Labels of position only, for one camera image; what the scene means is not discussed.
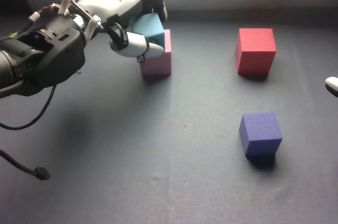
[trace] cable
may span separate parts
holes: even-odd
[[[9,154],[7,154],[1,149],[0,149],[0,156],[4,158],[5,160],[7,160],[9,163],[11,163],[14,167],[18,168],[19,170],[27,174],[33,175],[40,180],[48,180],[51,177],[49,172],[44,167],[36,167],[34,170],[31,170],[30,168],[14,160]]]
[[[43,106],[40,114],[38,114],[38,116],[35,117],[32,121],[30,121],[28,124],[23,125],[23,126],[13,127],[13,126],[8,126],[8,125],[4,125],[4,124],[0,123],[0,127],[4,128],[4,129],[7,129],[7,130],[22,130],[22,129],[25,129],[25,128],[30,127],[31,125],[35,124],[42,117],[42,115],[44,114],[44,112],[47,110],[48,105],[50,104],[50,102],[51,102],[51,100],[53,98],[53,95],[54,95],[56,87],[57,87],[56,85],[53,86],[52,91],[51,91],[51,93],[50,93],[50,95],[48,97],[48,100],[47,100],[46,104]]]

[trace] block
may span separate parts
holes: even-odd
[[[161,77],[171,75],[171,39],[170,30],[165,30],[164,53],[155,58],[147,58],[144,63],[140,63],[141,74],[144,78]]]
[[[238,74],[269,74],[276,54],[272,29],[239,29],[236,47]]]
[[[274,112],[244,114],[239,134],[247,157],[275,155],[283,139]]]
[[[132,30],[164,47],[164,29],[158,14],[142,15],[132,24]]]

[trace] red cube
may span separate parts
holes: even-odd
[[[268,74],[276,54],[272,29],[239,29],[236,47],[238,74]]]
[[[144,78],[162,77],[171,75],[171,39],[170,30],[164,30],[164,53],[155,58],[147,58],[140,64]]]

